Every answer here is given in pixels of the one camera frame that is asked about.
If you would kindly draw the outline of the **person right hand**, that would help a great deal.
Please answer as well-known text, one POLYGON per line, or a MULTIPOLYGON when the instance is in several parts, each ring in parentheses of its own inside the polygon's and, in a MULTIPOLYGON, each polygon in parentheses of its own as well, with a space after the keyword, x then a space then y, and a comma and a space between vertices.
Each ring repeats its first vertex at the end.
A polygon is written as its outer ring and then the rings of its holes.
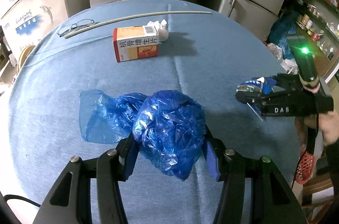
POLYGON ((299 138, 302 144, 306 142, 307 128, 316 128, 317 124, 319 124, 319 130, 322 132, 324 146, 334 144, 338 140, 338 113, 328 111, 325 114, 319 114, 318 120, 315 115, 301 119, 299 138))

